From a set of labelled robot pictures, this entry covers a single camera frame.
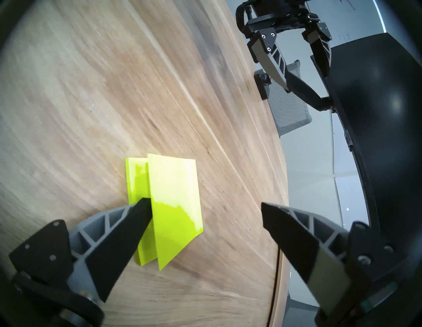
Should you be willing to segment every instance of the black bracket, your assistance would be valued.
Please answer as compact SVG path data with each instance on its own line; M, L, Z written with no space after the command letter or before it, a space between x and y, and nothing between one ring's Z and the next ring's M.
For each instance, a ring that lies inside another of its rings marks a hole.
M257 70L254 74L255 83L257 84L258 91L260 92L261 99L267 100L270 96L271 78L264 72L263 69Z

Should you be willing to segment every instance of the gray floor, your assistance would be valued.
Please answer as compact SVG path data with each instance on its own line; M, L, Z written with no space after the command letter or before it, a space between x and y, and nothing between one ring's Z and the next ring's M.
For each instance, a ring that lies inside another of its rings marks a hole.
M288 295L282 327L316 327L317 311L318 307L292 300Z

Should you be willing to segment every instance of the wooden table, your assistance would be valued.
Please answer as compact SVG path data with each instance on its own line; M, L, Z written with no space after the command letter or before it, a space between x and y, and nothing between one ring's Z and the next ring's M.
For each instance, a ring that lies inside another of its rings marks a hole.
M204 233L162 271L130 262L104 324L266 326L278 249L260 203L286 205L288 191L253 72L224 1L37 1L0 57L7 274L9 252L47 222L127 204L126 157L193 158Z

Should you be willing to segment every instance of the yellow-green sticky note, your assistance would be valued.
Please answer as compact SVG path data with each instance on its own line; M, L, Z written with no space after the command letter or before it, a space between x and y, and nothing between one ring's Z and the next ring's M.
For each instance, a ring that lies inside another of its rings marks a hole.
M129 204L137 203L143 197L151 197L149 189L148 159L126 159L127 197ZM155 245L154 222L151 219L135 254L141 265L157 258Z
M148 154L151 208L160 270L204 231L194 159Z

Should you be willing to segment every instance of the robotic arm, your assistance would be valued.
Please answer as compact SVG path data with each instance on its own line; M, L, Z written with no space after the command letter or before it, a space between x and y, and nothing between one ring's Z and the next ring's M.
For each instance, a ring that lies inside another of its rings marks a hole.
M307 0L249 0L236 9L238 29L248 38L248 48L255 63L265 70L255 72L255 81L263 100L268 99L271 79L286 92L293 92L303 101L319 111L332 107L329 97L321 98L308 84L286 69L286 61L276 43L277 33L285 30L305 28L303 38L311 45L316 63L324 77L330 72L332 39L325 23L305 6ZM252 7L257 18L252 18ZM244 24L244 13L248 22Z

